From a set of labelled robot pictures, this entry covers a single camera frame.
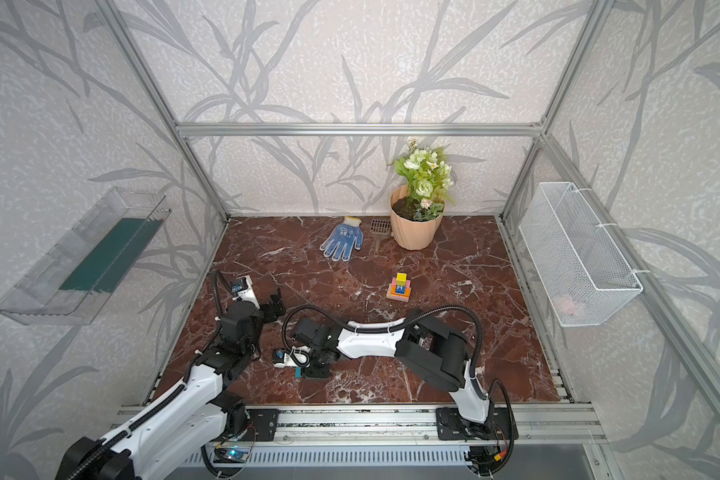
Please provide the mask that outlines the pink long block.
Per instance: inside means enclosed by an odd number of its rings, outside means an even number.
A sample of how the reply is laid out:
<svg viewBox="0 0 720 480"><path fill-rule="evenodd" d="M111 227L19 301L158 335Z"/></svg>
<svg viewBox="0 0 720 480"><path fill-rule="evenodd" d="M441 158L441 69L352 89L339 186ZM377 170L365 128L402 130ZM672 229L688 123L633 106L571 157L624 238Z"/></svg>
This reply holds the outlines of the pink long block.
<svg viewBox="0 0 720 480"><path fill-rule="evenodd" d="M408 292L405 295L398 295L395 293L395 289L392 287L387 291L386 297L390 300L397 300L402 302L408 302L410 299L411 290L408 288Z"/></svg>

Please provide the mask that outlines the orange wood block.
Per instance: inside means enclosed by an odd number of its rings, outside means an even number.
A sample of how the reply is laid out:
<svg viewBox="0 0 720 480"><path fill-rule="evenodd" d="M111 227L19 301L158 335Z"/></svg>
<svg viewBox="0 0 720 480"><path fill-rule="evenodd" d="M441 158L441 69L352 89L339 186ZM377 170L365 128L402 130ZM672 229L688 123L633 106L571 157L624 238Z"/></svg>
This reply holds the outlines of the orange wood block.
<svg viewBox="0 0 720 480"><path fill-rule="evenodd" d="M387 292L387 297L392 299L400 299L407 302L411 294L409 287L391 286Z"/></svg>

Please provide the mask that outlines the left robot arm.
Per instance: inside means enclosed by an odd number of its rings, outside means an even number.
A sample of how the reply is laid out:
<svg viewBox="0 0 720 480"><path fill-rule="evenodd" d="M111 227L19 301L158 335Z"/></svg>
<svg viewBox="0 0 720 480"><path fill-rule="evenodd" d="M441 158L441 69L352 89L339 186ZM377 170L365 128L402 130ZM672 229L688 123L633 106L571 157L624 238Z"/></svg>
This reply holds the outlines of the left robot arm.
<svg viewBox="0 0 720 480"><path fill-rule="evenodd" d="M184 375L103 437L75 442L57 478L164 479L207 443L247 431L244 402L228 388L259 358L263 327L283 316L286 307L279 292L259 303L248 277L228 283L216 272L213 286L226 288L234 299L218 306L212 338Z"/></svg>

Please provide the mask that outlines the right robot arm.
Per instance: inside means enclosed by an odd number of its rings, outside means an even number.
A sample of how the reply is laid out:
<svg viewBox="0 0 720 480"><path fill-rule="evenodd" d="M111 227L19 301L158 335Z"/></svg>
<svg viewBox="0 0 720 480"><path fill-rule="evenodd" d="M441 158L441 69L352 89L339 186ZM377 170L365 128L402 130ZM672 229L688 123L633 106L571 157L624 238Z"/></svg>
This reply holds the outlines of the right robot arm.
<svg viewBox="0 0 720 480"><path fill-rule="evenodd" d="M370 324L342 321L318 307L303 305L287 315L281 337L284 346L273 352L273 365L295 367L305 377L327 377L330 365L342 358L398 360L455 402L454 408L436 410L441 440L495 440L504 450L518 438L503 383L495 379L484 390L477 378L482 326L466 307L412 310L405 318Z"/></svg>

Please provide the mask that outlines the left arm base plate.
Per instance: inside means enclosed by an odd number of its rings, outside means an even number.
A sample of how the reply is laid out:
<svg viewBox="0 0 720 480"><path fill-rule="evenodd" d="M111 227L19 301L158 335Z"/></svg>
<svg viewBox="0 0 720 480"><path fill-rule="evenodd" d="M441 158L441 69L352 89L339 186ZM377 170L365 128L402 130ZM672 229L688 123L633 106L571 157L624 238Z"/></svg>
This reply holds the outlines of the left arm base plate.
<svg viewBox="0 0 720 480"><path fill-rule="evenodd" d="M273 442L278 425L280 410L277 408L247 409L248 422L243 442Z"/></svg>

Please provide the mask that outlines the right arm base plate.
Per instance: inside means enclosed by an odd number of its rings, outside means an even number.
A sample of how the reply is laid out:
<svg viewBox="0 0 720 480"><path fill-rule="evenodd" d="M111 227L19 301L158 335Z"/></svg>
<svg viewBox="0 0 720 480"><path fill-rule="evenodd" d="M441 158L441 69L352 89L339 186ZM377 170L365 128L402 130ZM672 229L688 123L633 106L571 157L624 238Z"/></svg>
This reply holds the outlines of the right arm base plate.
<svg viewBox="0 0 720 480"><path fill-rule="evenodd" d="M463 419L456 408L435 410L439 440L517 440L519 437L514 416L505 406L493 406L483 423Z"/></svg>

